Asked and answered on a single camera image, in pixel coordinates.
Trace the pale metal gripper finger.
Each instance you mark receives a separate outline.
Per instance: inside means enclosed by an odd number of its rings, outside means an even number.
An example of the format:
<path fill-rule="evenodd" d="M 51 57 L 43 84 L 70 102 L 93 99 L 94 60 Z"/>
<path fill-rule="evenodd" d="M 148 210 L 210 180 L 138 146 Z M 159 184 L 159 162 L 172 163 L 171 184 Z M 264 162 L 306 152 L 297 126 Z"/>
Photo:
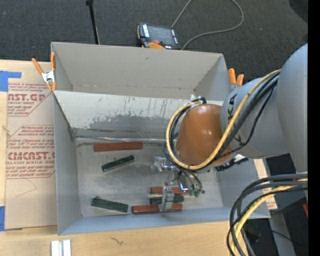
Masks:
<path fill-rule="evenodd" d="M 172 189 L 168 187 L 167 188 L 167 210 L 168 211 L 172 209 L 173 201 L 174 201 L 174 193 Z"/>
<path fill-rule="evenodd" d="M 167 208 L 167 187 L 162 188 L 160 210 L 164 212 Z"/>

